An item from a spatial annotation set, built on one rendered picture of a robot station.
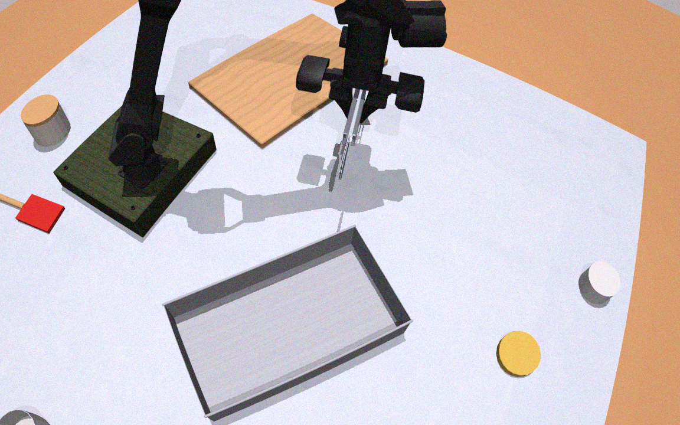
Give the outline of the yellow round disc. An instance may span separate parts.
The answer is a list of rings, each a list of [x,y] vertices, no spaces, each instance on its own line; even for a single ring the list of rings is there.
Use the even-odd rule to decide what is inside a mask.
[[[539,367],[540,347],[536,339],[522,331],[503,336],[496,350],[499,365],[509,375],[525,377]]]

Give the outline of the light brown wooden board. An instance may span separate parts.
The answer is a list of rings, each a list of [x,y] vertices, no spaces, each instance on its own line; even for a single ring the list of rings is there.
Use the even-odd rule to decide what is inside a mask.
[[[306,55],[329,58],[327,69],[344,69],[341,35],[308,15],[206,70],[189,88],[263,149],[331,102],[330,81],[311,93],[295,88],[295,78]]]

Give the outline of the grey cylinder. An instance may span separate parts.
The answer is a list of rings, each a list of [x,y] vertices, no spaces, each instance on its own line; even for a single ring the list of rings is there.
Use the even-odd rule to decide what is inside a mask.
[[[610,264],[597,261],[578,278],[578,288],[587,301],[602,304],[620,291],[620,276]]]

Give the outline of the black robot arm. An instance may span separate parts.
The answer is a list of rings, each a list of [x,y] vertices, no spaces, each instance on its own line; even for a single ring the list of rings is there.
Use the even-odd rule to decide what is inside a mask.
[[[125,95],[110,147],[109,160],[123,166],[119,176],[146,188],[167,166],[156,156],[165,95],[156,95],[168,23],[181,0],[138,0],[140,24],[130,88]],[[335,15],[342,27],[339,47],[364,56],[380,55],[388,48],[391,30],[400,47],[442,47],[446,41],[446,19],[442,1],[345,0]]]

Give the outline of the grey cylindrical jar with tan lid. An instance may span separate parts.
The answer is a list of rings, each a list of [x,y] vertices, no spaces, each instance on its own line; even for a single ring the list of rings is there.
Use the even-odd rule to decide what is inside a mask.
[[[22,108],[21,119],[41,147],[52,147],[62,142],[71,128],[58,100],[49,94],[29,100]]]

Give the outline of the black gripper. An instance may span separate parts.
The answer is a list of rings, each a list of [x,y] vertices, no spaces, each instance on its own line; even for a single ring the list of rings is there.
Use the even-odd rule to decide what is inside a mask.
[[[344,69],[327,69],[329,58],[306,55],[295,78],[295,88],[318,93],[323,80],[330,81],[328,97],[336,101],[347,118],[353,100],[352,89],[369,91],[362,107],[361,123],[376,110],[385,109],[391,94],[396,94],[395,106],[400,110],[419,112],[423,105],[423,76],[400,72],[399,81],[391,81],[390,75],[381,74],[386,50],[380,55],[364,56],[346,45]]]

